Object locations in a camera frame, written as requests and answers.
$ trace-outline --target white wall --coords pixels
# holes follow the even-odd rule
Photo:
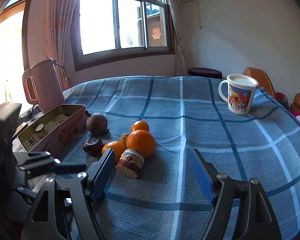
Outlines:
[[[32,66],[47,58],[44,49],[46,0],[31,0],[28,18],[28,57]],[[80,70],[74,69],[71,39],[65,51],[65,69],[71,75],[72,84],[125,75],[175,76],[175,55],[160,55],[126,59]]]
[[[199,0],[182,3],[182,45],[187,68],[223,76],[261,68],[292,103],[300,92],[300,9],[293,0]]]

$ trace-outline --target pink curtain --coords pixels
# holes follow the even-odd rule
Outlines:
[[[176,38],[176,76],[186,76],[187,68],[185,63],[185,57],[183,55],[183,48],[181,46],[181,26],[180,26],[180,4],[181,0],[168,0],[170,5],[172,21],[175,29]]]
[[[47,0],[45,17],[45,51],[48,58],[57,60],[56,72],[62,90],[71,87],[70,76],[63,63],[76,0]]]

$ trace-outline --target black round stool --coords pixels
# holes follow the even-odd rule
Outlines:
[[[222,79],[222,72],[210,68],[193,67],[189,68],[188,74],[196,77],[210,77]]]

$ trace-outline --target mug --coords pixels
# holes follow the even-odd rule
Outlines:
[[[224,83],[228,83],[228,96],[225,97],[221,91]],[[220,97],[228,102],[228,107],[235,114],[247,114],[250,111],[251,104],[256,92],[258,81],[252,77],[231,74],[227,76],[219,85]]]

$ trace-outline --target electric kettle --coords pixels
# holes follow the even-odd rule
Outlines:
[[[28,103],[38,104],[43,114],[65,100],[54,68],[55,63],[56,60],[52,58],[45,59],[27,69],[22,75]]]

